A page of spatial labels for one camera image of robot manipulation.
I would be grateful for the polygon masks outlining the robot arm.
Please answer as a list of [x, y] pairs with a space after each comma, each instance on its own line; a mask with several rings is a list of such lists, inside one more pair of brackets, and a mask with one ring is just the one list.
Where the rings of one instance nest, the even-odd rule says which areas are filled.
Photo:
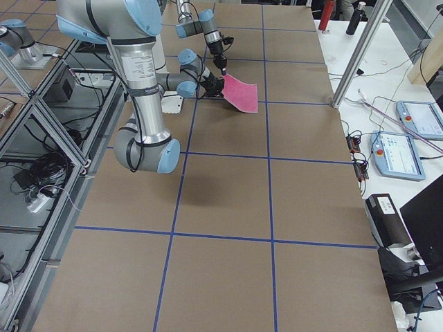
[[198, 12], [190, 1], [175, 1], [177, 9], [176, 33], [178, 38], [185, 39], [202, 34], [210, 54], [213, 56], [214, 65], [226, 74], [227, 58], [225, 46], [233, 43], [233, 38], [225, 37], [218, 29], [214, 12], [211, 9]]
[[57, 24], [69, 37], [116, 49], [114, 61], [134, 108], [116, 135], [119, 163], [133, 172], [172, 172], [181, 148], [163, 121], [163, 94], [176, 91], [189, 98], [201, 86], [207, 96], [220, 96], [224, 79], [215, 77], [190, 49], [179, 53], [179, 73], [156, 72], [153, 48], [162, 29], [157, 1], [58, 1]]

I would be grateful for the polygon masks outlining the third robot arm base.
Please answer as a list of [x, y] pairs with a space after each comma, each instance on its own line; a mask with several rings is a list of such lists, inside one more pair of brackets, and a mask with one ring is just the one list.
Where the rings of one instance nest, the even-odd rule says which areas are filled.
[[1, 52], [18, 69], [43, 69], [57, 54], [56, 46], [39, 45], [20, 19], [1, 22]]

